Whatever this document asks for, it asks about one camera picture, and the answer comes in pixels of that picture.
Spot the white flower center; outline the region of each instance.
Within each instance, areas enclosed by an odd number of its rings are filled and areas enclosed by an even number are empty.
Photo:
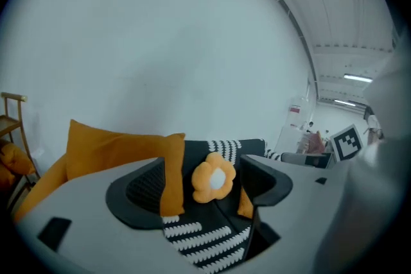
[[[221,189],[225,182],[225,173],[220,168],[214,170],[210,178],[210,186],[212,189]]]

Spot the yellow cushion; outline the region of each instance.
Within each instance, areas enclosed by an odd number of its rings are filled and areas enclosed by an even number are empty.
[[[252,219],[253,210],[254,207],[250,201],[250,198],[242,187],[240,194],[240,206],[238,207],[237,214]]]
[[[8,192],[15,182],[15,176],[0,162],[0,191]]]
[[[164,157],[166,187],[161,196],[160,215],[182,214],[184,137],[183,133],[167,137],[115,133],[71,120],[67,142],[67,178],[71,180],[135,161]]]
[[[30,193],[14,215],[14,220],[18,221],[40,201],[58,189],[67,181],[66,176],[66,155],[59,158],[50,169],[34,185]]]
[[[13,173],[29,175],[35,172],[27,154],[18,146],[4,139],[0,142],[0,161]]]
[[[231,162],[224,160],[217,152],[208,154],[191,176],[191,183],[195,190],[193,199],[199,203],[207,203],[214,199],[225,198],[231,192],[232,180],[235,177],[236,170]]]

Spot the wooden chair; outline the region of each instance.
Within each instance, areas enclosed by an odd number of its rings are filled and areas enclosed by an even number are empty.
[[[22,96],[22,95],[17,95],[17,94],[9,94],[7,92],[2,92],[1,97],[4,98],[4,115],[0,116],[0,138],[2,136],[5,136],[5,135],[8,134],[8,136],[10,138],[10,142],[13,142],[12,131],[20,128],[21,139],[23,141],[24,148],[26,149],[27,156],[30,159],[30,161],[33,162],[33,159],[31,158],[31,155],[30,155],[30,150],[28,148],[26,134],[24,132],[24,127],[23,127],[23,119],[22,119],[22,115],[21,115],[21,102],[27,101],[27,96]],[[8,115],[8,102],[7,102],[8,99],[13,99],[13,100],[17,101],[17,115],[19,117],[18,119],[14,119],[14,118],[12,118]],[[36,172],[35,172],[35,176],[37,177],[37,179],[40,178],[39,174],[37,173],[37,169],[36,169]],[[16,175],[16,177],[17,177],[16,183],[12,187],[12,189],[11,189],[9,195],[8,195],[8,199],[15,192],[15,189],[17,188],[17,186],[19,185],[19,182],[23,178],[21,175]],[[14,196],[13,200],[11,200],[10,205],[8,207],[10,210],[13,209],[13,206],[15,205],[16,201],[19,199],[19,197],[21,196],[23,191],[25,189],[30,190],[34,185],[34,183],[31,183],[30,180],[26,176],[24,178],[25,178],[26,182],[19,189],[17,194]]]

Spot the flower-shaped pillow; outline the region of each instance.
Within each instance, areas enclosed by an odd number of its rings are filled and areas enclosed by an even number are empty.
[[[191,183],[194,187],[193,199],[199,203],[225,198],[232,189],[236,170],[231,162],[217,152],[208,154],[205,162],[195,168]]]

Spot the ceiling light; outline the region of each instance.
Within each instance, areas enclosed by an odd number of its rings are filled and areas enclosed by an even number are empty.
[[[355,76],[353,74],[345,74],[344,78],[345,79],[351,79],[351,80],[364,81],[364,82],[372,82],[371,78],[367,78],[365,76]]]
[[[355,107],[356,106],[355,104],[344,102],[344,101],[339,101],[338,99],[335,99],[334,102],[339,103],[339,104],[349,105],[350,107]]]

